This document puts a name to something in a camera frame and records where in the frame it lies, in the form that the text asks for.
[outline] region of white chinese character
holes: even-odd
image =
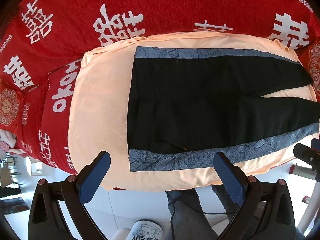
[[[37,7],[33,8],[36,4],[38,0],[35,0],[33,2],[33,4],[31,5],[31,3],[28,3],[27,4],[27,8],[28,8],[28,11],[26,12],[26,14],[21,14],[22,15],[22,21],[24,21],[24,23],[27,23],[28,20],[30,19],[30,17],[27,17],[27,15],[31,12],[31,15],[34,15],[34,13],[36,12],[36,10],[38,9]]]
[[[37,11],[37,14],[33,17],[34,19],[37,19],[41,24],[39,25],[39,29],[42,28],[42,26],[53,16],[53,14],[50,14],[48,17],[42,13],[42,9],[39,9]]]
[[[53,160],[51,160],[51,157],[52,157],[51,153],[43,153],[43,152],[41,152],[41,156],[42,156],[42,158],[44,158],[47,161],[47,163],[49,165],[51,165],[51,166],[53,166],[55,168],[58,168],[57,164]]]
[[[24,21],[27,24],[27,27],[30,30],[30,33],[26,35],[26,37],[30,38],[31,44],[37,42],[40,40],[39,34],[41,33],[42,37],[45,37],[48,35],[48,33],[51,31],[52,28],[52,21],[49,21],[49,19],[53,16],[53,14],[50,14],[48,17],[42,13],[42,9],[39,9],[37,13],[34,15],[37,7],[33,8],[38,0],[35,0],[35,2],[31,5],[28,3],[27,8],[28,11],[26,14],[22,15],[22,21]],[[31,15],[34,15],[33,18],[27,17],[27,15],[31,12]]]
[[[25,104],[23,106],[23,110],[22,110],[22,114],[21,114],[21,124],[22,125],[27,125],[29,108],[30,108],[30,103]]]
[[[211,25],[211,24],[207,24],[207,20],[204,21],[204,23],[195,23],[195,26],[197,27],[203,27],[203,28],[198,28],[198,29],[195,29],[193,30],[194,32],[197,32],[197,31],[205,31],[205,32],[227,32],[229,30],[233,30],[233,28],[229,28],[227,27],[227,24],[224,24],[223,26],[217,26],[217,25]]]
[[[295,22],[291,20],[291,15],[286,13],[284,13],[283,16],[280,14],[276,14],[276,21],[281,22],[282,25],[275,23],[273,29],[280,32],[280,34],[273,33],[268,37],[268,39],[278,39],[283,45],[288,46],[292,49],[297,49],[298,45],[302,47],[309,44],[309,41],[303,40],[309,38],[309,35],[307,35],[308,27],[305,22]],[[288,37],[288,35],[293,35],[297,38]]]
[[[39,130],[38,135],[39,135],[39,141],[42,142],[44,145],[48,145],[49,146],[50,137],[47,136],[47,133],[44,133],[44,137],[43,137],[41,130]]]
[[[103,23],[102,18],[99,17],[93,24],[93,28],[95,29],[96,32],[100,33],[99,41],[101,43],[101,46],[107,46],[112,43],[114,43],[114,40],[118,41],[119,39],[125,40],[128,39],[129,36],[131,38],[133,37],[139,37],[140,35],[143,35],[145,33],[145,29],[138,30],[137,28],[133,29],[133,32],[130,30],[130,28],[127,28],[127,33],[125,30],[122,30],[123,23],[120,20],[120,14],[114,15],[111,20],[109,20],[107,10],[106,10],[106,4],[103,4],[100,8],[100,13],[104,18],[104,21],[106,23]],[[121,18],[124,22],[124,25],[128,27],[129,25],[132,25],[133,27],[136,26],[137,23],[143,21],[143,15],[138,14],[137,16],[134,16],[131,11],[128,12],[129,17],[126,18],[125,14],[122,14]],[[120,29],[117,34],[115,34],[114,29]]]
[[[11,75],[14,84],[21,89],[34,85],[28,72],[24,66],[22,66],[22,62],[19,60],[18,55],[11,57],[11,62],[4,66],[4,72]]]
[[[32,149],[30,145],[26,144],[26,149],[27,149],[27,152],[32,153]]]
[[[43,142],[39,143],[39,145],[40,145],[40,149],[41,149],[42,152],[47,150],[51,154],[50,148],[49,147],[45,147],[45,144]]]

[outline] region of blue gripper pad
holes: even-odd
[[[92,200],[110,165],[110,154],[102,151],[90,165],[85,166],[79,173],[76,185],[82,205]]]
[[[311,148],[317,150],[317,151],[320,151],[320,141],[316,138],[313,138],[311,140]]]
[[[248,188],[247,176],[238,166],[234,166],[223,152],[213,157],[213,166],[232,201],[242,206]]]

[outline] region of black pants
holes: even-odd
[[[212,190],[217,194],[223,207],[227,213],[236,213],[239,205],[233,203],[223,185],[212,185]],[[207,218],[203,213],[197,212],[203,211],[200,205],[199,196],[196,190],[174,190],[168,192],[168,208],[170,210],[173,222],[173,231],[175,240],[216,240],[218,235],[210,226]],[[260,218],[264,208],[264,202],[260,202],[255,213],[255,216]],[[227,215],[230,221],[233,214]],[[256,218],[252,218],[247,231],[242,237],[242,240],[247,240],[247,234],[250,234],[259,221]],[[296,228],[296,240],[303,240],[304,235]],[[172,240],[172,228],[170,228],[165,240]]]
[[[319,103],[261,98],[312,80],[300,64],[256,56],[136,58],[128,147],[175,154],[229,147],[319,122]]]
[[[20,187],[12,188],[12,187],[0,187],[0,198],[8,197],[8,196],[15,196],[21,193]]]

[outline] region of screw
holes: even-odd
[[[281,186],[285,186],[285,184],[286,184],[284,179],[280,179],[279,183],[280,183]]]
[[[39,180],[39,182],[38,182],[39,185],[43,185],[44,183],[45,183],[45,179],[41,179],[41,180]]]
[[[256,178],[255,176],[249,176],[249,177],[248,177],[248,180],[249,180],[250,182],[256,182],[256,181],[257,181],[257,178]]]
[[[68,177],[68,181],[69,182],[73,182],[73,181],[75,181],[76,180],[76,176],[75,175],[70,175],[69,177]]]

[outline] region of blue patterned trim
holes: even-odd
[[[130,149],[130,171],[175,171],[212,167],[213,156],[218,152],[223,152],[232,163],[239,163],[287,148],[304,137],[316,132],[319,132],[319,123],[314,123],[296,131],[276,135],[257,142],[227,148],[168,155]]]
[[[135,58],[209,58],[221,56],[258,56],[272,57],[276,59],[286,60],[295,64],[298,61],[292,61],[288,58],[281,57],[269,52],[263,52],[255,49],[170,49],[155,47],[137,47]]]

